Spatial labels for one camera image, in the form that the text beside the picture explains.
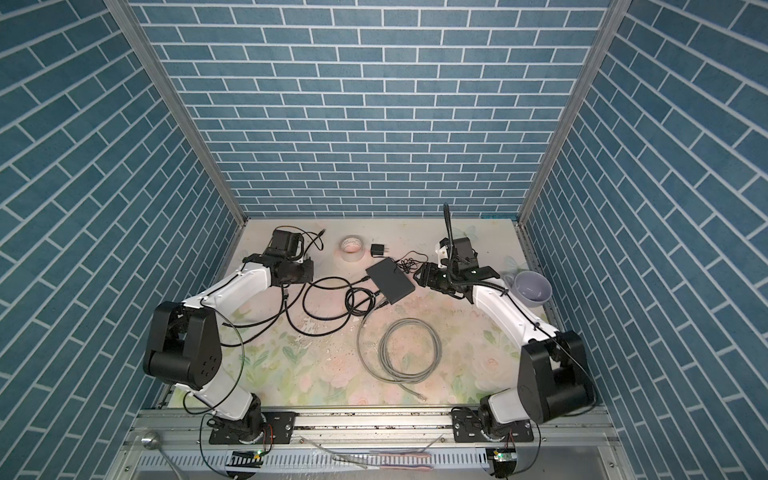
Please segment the black network switch box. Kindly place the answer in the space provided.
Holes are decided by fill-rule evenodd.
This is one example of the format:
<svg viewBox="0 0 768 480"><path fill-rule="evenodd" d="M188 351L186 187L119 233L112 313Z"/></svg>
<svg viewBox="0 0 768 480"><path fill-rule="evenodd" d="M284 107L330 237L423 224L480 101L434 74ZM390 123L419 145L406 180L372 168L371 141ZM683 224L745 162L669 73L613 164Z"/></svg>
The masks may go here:
<svg viewBox="0 0 768 480"><path fill-rule="evenodd" d="M415 291L415 286L392 258L384 258L366 269L366 275L392 305Z"/></svg>

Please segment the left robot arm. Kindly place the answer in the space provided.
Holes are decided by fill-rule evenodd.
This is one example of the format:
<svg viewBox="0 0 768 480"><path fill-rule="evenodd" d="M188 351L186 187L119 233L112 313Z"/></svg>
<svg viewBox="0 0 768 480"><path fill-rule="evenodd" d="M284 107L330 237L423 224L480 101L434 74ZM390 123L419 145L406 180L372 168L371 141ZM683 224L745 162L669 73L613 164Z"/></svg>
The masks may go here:
<svg viewBox="0 0 768 480"><path fill-rule="evenodd" d="M264 252L245 257L240 269L181 302L155 308L144 372L192 394L214 417L256 429L262 423L260 401L222 369L219 328L236 330L230 316L252 296L271 287L309 283L313 273L304 232L275 229Z"/></svg>

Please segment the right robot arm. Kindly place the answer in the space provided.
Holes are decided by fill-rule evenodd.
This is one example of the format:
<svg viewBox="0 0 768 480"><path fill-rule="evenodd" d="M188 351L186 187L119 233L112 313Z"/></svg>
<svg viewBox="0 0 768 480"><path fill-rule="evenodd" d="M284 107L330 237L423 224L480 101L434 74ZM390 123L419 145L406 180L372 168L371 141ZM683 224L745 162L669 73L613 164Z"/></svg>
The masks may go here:
<svg viewBox="0 0 768 480"><path fill-rule="evenodd" d="M516 386L481 400L483 421L492 427L522 420L541 424L596 405L595 383L578 334L542 321L515 298L498 272L479 265L468 238L444 238L436 254L437 262L414 274L417 284L469 301L520 349Z"/></svg>

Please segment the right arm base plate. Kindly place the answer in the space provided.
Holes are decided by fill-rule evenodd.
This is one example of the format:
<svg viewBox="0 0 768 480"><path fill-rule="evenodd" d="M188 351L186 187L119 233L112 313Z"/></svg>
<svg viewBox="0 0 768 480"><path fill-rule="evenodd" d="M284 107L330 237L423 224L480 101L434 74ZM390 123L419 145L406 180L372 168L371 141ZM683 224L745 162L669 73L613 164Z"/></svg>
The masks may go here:
<svg viewBox="0 0 768 480"><path fill-rule="evenodd" d="M527 420L499 423L484 407L471 409L456 406L450 410L456 443L532 442L532 426Z"/></svg>

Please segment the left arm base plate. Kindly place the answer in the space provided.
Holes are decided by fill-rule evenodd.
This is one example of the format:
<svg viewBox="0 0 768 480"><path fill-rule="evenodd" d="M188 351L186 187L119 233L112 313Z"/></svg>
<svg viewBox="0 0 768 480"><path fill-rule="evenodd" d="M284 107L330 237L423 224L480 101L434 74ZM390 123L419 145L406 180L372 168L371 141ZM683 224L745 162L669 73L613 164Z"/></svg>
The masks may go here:
<svg viewBox="0 0 768 480"><path fill-rule="evenodd" d="M212 445L288 444L293 434L297 414L292 411L251 412L244 419L233 421L210 417L206 425L212 429Z"/></svg>

